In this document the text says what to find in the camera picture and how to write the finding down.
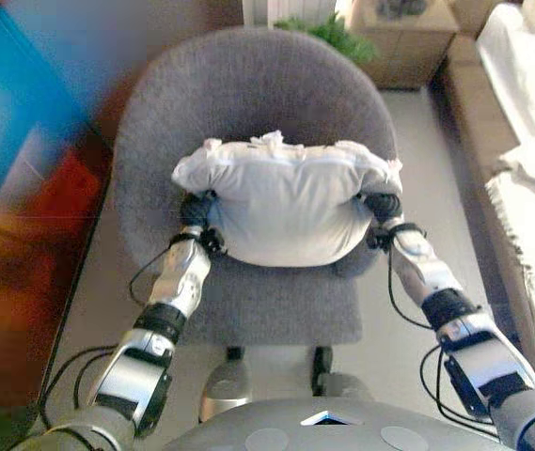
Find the wooden nightstand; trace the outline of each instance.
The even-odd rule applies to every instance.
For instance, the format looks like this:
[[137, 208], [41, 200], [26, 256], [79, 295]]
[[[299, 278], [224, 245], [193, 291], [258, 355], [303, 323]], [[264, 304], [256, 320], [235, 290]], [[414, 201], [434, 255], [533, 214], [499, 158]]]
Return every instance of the wooden nightstand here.
[[420, 16], [397, 20], [380, 17], [377, 4], [377, 0], [355, 0], [349, 14], [350, 30], [370, 39], [380, 54], [362, 69], [378, 87], [428, 84], [459, 32], [447, 1], [429, 0]]

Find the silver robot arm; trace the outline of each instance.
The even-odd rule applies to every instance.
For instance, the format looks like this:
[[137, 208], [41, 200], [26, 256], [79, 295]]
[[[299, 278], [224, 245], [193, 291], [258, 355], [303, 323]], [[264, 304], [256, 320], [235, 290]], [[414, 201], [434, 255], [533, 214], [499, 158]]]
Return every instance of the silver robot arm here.
[[465, 409], [475, 417], [490, 416], [505, 445], [535, 450], [535, 372], [528, 361], [466, 298], [422, 232], [404, 221], [396, 196], [376, 194], [366, 204], [380, 223], [371, 243], [390, 252], [403, 288], [435, 331]]
[[202, 233], [201, 226], [187, 226], [171, 241], [144, 311], [95, 381], [87, 406], [15, 449], [129, 450], [134, 437], [153, 431], [171, 383], [175, 345], [211, 268]]

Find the gray chair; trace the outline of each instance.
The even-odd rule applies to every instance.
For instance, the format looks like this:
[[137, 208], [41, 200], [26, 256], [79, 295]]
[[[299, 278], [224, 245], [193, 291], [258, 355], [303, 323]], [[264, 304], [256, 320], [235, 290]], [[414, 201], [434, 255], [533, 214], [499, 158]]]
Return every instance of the gray chair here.
[[[183, 192], [170, 180], [181, 157], [208, 137], [248, 140], [273, 130], [292, 144], [350, 139], [396, 158], [391, 120], [373, 83], [319, 40], [233, 28], [155, 60], [129, 100], [116, 142], [116, 206], [134, 261], [148, 262], [181, 227]], [[361, 321], [346, 276], [365, 270], [367, 251], [358, 245], [334, 265], [338, 274], [332, 265], [262, 268], [214, 258], [183, 340], [225, 346], [357, 341]]]

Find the white pillow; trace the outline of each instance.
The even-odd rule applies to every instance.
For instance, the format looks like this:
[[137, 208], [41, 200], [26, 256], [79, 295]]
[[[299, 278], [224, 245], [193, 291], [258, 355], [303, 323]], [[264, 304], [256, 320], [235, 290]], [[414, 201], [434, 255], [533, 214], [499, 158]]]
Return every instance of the white pillow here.
[[352, 141], [305, 148], [284, 144], [277, 131], [251, 143], [208, 139], [172, 178], [195, 194], [216, 192], [209, 222], [230, 256], [305, 267], [332, 263], [359, 244], [371, 212], [357, 195], [399, 194], [400, 169]]

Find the floor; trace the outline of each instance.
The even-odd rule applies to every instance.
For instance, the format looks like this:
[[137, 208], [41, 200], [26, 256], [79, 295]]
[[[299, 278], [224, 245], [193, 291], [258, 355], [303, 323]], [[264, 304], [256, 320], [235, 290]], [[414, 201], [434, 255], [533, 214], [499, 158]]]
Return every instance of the floor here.
[[[399, 136], [405, 215], [428, 231], [437, 254], [453, 269], [468, 296], [476, 303], [486, 303], [448, 142], [431, 95], [425, 89], [383, 95]], [[132, 326], [139, 307], [128, 300], [126, 285], [135, 267], [122, 249], [109, 194], [59, 344], [55, 369], [78, 350], [116, 343]], [[401, 308], [419, 318], [420, 312], [402, 293], [399, 281], [394, 280]], [[335, 347], [335, 370], [356, 375], [377, 401], [438, 417], [435, 406], [420, 387], [417, 373], [422, 355], [434, 344], [433, 334], [405, 323], [392, 310], [386, 291], [384, 258], [358, 278], [357, 285], [364, 337], [359, 343]], [[255, 399], [310, 396], [308, 348], [255, 347], [247, 350], [246, 358]], [[136, 449], [162, 449], [164, 443], [197, 423], [202, 386], [222, 360], [221, 348], [178, 349], [171, 367], [174, 382], [165, 412], [155, 432], [138, 442]], [[98, 364], [90, 368], [82, 394], [100, 368]], [[51, 396], [48, 413], [53, 420], [71, 411], [77, 371], [68, 371]], [[433, 382], [433, 378], [430, 365], [427, 379]], [[446, 378], [442, 393], [448, 404], [459, 408], [459, 400]]]

